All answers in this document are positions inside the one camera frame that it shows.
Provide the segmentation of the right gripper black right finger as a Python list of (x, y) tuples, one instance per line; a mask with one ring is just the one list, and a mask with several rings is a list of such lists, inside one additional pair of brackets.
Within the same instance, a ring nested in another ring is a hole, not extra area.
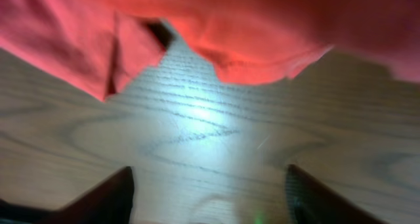
[(294, 224), (385, 224), (294, 164), (287, 167), (285, 197)]

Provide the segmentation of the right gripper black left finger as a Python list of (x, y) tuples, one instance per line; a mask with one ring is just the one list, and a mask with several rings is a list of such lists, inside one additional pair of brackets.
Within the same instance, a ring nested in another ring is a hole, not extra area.
[(127, 166), (101, 184), (55, 210), (43, 210), (1, 201), (1, 222), (16, 224), (129, 224), (135, 182)]

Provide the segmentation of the red printed t-shirt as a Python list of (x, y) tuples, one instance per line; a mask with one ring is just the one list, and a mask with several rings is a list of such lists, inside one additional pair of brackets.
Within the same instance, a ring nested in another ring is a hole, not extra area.
[(226, 83), (294, 78), (333, 48), (419, 81), (419, 0), (1, 0), (1, 48), (104, 101), (160, 62), (162, 21)]

